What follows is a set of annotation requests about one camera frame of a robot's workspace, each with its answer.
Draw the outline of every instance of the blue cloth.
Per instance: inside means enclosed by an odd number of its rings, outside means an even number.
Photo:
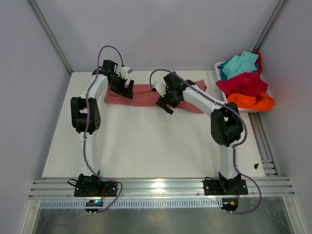
[[[227,77],[227,76],[224,74],[224,72],[222,71],[223,66],[224,66],[225,64],[227,64],[228,61],[230,61],[230,60],[227,60],[226,62],[224,62],[223,64],[221,64],[221,65],[218,66],[218,68],[220,69],[220,74],[221,74],[221,80],[222,80],[222,81],[228,80],[228,77]],[[254,66],[255,66],[256,69],[257,69],[256,72],[258,72],[258,74],[259,74],[259,66],[258,66],[258,64],[255,63]]]
[[[235,55],[230,61],[223,65],[222,72],[229,78],[244,72],[255,72],[254,65],[259,55],[244,51],[241,56]]]

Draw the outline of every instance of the gray wall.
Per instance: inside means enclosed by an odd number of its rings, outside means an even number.
[[[252,50],[277,0],[37,0],[74,71],[106,44],[137,70],[212,69]],[[119,63],[116,53],[105,51]]]
[[[277,165],[312,220],[312,1],[289,1],[261,49],[263,75],[276,100],[262,113]]]
[[[69,74],[27,1],[1,1],[0,35],[0,233],[15,234],[42,173]]]

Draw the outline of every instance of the orange cloth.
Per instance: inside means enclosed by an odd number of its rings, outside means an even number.
[[[240,108],[259,111],[269,111],[275,104],[274,99],[264,92],[262,92],[257,98],[242,94],[231,94],[227,100],[228,102],[235,102]]]

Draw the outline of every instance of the white plastic bin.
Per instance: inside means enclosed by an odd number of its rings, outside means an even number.
[[[215,72],[216,72],[216,75],[218,77],[218,80],[221,80],[220,69],[218,68],[218,66],[220,66],[224,62],[225,61],[223,61],[223,62],[216,62],[215,65],[214,65]],[[220,91],[222,92],[222,96],[223,96],[224,102],[228,103],[228,100],[226,99],[225,93],[222,90],[220,90]],[[245,109],[245,108],[238,108],[238,111],[240,113],[256,113],[256,112],[259,112],[259,110]]]

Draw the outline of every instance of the white ventilation grille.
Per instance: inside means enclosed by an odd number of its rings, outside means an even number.
[[[84,209],[89,200],[42,200],[40,209]],[[103,207],[113,200],[104,199]],[[209,208],[222,207],[221,198],[181,198],[181,199],[120,199],[110,209],[166,209],[166,208]]]

